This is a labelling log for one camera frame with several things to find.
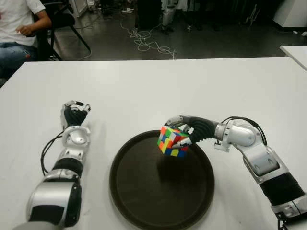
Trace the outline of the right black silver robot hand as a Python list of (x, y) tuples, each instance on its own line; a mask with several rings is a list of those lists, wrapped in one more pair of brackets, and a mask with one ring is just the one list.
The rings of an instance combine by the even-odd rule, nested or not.
[(217, 125), (217, 122), (189, 115), (178, 115), (168, 119), (165, 123), (165, 126), (173, 129), (181, 127), (181, 131), (187, 134), (187, 137), (172, 145), (173, 149), (180, 149), (204, 139), (214, 138)]

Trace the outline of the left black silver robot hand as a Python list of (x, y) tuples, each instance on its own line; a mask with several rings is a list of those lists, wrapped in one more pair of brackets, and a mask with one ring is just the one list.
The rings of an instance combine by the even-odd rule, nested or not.
[(66, 102), (62, 106), (60, 113), (62, 129), (65, 130), (70, 126), (80, 126), (90, 111), (89, 104), (84, 105), (84, 103), (74, 100)]

